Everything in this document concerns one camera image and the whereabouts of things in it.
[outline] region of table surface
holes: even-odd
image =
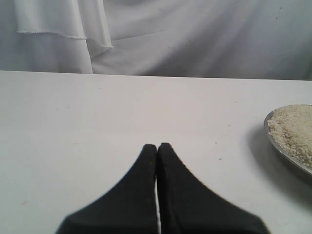
[[[312,187],[266,138],[312,81],[0,72],[0,233],[54,233],[116,184],[143,144],[172,144],[205,185],[272,234],[310,234]]]

